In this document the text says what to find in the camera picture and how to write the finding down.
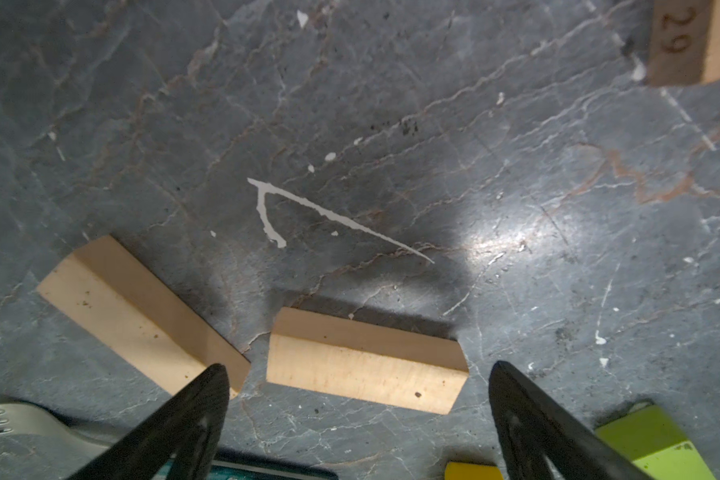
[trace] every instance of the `wooden block with number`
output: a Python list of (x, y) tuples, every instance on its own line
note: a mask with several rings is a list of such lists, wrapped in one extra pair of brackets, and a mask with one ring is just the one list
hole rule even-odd
[(213, 363), (230, 395), (250, 363), (111, 236), (78, 248), (38, 293), (171, 395)]
[(648, 84), (720, 80), (720, 0), (655, 0)]
[(266, 379), (279, 385), (445, 414), (469, 376), (453, 340), (283, 308)]

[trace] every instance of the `metal fork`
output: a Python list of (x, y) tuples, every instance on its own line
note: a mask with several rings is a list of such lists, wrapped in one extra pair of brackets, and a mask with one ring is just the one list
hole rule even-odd
[(0, 437), (39, 435), (56, 438), (85, 456), (98, 456), (112, 445), (81, 435), (59, 422), (48, 410), (29, 403), (0, 403)]

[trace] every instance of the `gray marble surface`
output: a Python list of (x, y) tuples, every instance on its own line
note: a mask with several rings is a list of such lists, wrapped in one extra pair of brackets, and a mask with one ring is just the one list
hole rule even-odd
[[(503, 359), (588, 426), (652, 399), (720, 480), (720, 82), (644, 86), (650, 14), (0, 0), (0, 398), (115, 431), (168, 399), (34, 292), (112, 233), (251, 360), (226, 448), (369, 480), (501, 465)], [(278, 248), (248, 178), (434, 263), (270, 194)], [(470, 378), (448, 416), (269, 385), (281, 306), (454, 338)], [(82, 462), (0, 441), (0, 478)]]

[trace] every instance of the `yellow block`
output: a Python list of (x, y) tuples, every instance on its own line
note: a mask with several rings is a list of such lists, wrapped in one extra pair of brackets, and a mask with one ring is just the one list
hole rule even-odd
[(504, 477), (497, 467), (448, 462), (445, 466), (445, 480), (504, 480)]

